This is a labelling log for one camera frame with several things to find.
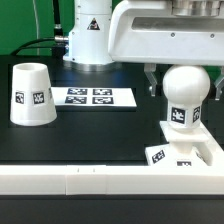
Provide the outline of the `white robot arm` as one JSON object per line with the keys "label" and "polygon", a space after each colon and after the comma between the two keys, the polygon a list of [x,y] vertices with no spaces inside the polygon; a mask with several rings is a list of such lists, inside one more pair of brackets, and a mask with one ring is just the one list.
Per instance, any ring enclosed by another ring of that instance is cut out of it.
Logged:
{"label": "white robot arm", "polygon": [[142,63],[156,93],[158,64],[219,66],[224,89],[224,0],[75,0],[64,62],[84,71]]}

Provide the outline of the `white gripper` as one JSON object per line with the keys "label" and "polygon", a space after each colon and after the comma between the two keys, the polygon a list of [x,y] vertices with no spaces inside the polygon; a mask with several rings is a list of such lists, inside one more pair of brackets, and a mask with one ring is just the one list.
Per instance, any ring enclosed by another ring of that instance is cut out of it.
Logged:
{"label": "white gripper", "polygon": [[224,0],[122,0],[108,52],[115,61],[146,63],[155,97],[155,64],[224,66]]}

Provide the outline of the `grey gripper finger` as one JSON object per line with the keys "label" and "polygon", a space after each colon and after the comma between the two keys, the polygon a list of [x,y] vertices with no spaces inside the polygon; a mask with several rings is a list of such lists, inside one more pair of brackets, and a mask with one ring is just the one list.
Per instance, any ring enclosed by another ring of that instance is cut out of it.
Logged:
{"label": "grey gripper finger", "polygon": [[222,94],[222,88],[224,87],[224,66],[220,68],[220,75],[214,82],[216,88],[215,99],[219,100]]}

